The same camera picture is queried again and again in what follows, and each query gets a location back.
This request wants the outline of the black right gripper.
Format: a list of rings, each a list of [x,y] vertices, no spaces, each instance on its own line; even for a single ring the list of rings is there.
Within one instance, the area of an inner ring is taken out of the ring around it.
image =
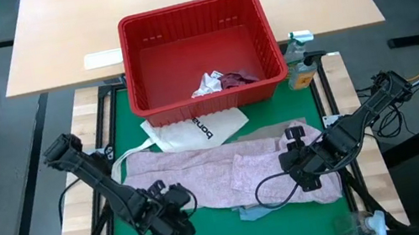
[[[303,126],[288,127],[284,134],[288,139],[287,151],[278,156],[281,169],[295,182],[299,182],[304,192],[321,189],[322,174],[335,172],[350,164],[349,155],[331,152],[318,142],[319,136],[311,144],[302,141],[305,136]]]

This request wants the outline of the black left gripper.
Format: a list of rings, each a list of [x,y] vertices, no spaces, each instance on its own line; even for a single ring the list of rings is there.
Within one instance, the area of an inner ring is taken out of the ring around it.
[[[137,218],[139,235],[194,235],[196,228],[190,222],[195,213],[183,210],[193,198],[191,190],[181,184],[167,187],[162,180],[156,180],[148,190],[139,191],[146,198]]]

